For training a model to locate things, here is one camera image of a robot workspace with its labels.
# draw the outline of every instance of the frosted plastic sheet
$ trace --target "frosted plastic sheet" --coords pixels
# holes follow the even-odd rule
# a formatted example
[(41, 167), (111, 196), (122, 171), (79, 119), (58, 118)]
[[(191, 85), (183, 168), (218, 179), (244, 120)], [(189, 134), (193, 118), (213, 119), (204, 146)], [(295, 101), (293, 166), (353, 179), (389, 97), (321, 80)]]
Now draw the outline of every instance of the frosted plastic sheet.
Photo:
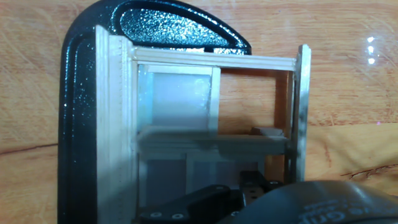
[(138, 80), (138, 131), (147, 125), (208, 129), (211, 75), (148, 73), (140, 65)]
[(257, 162), (195, 162), (193, 177), (187, 177), (185, 159), (149, 160), (147, 165), (147, 206), (161, 205), (184, 196), (187, 178), (193, 179), (193, 190), (212, 184), (238, 189), (239, 173), (257, 170)]

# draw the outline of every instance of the bolt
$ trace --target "bolt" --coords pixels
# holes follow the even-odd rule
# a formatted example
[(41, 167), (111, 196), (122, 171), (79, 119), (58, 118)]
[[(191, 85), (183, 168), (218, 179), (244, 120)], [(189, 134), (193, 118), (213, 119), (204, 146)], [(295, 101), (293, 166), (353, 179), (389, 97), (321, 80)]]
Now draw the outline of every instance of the bolt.
[(162, 213), (160, 213), (160, 212), (154, 212), (154, 213), (152, 213), (150, 216), (151, 216), (152, 218), (157, 218), (157, 217), (161, 217), (161, 216), (162, 216)]
[(183, 218), (184, 217), (184, 215), (182, 215), (182, 214), (174, 214), (173, 216), (172, 216), (172, 218), (173, 219), (181, 219), (181, 218)]

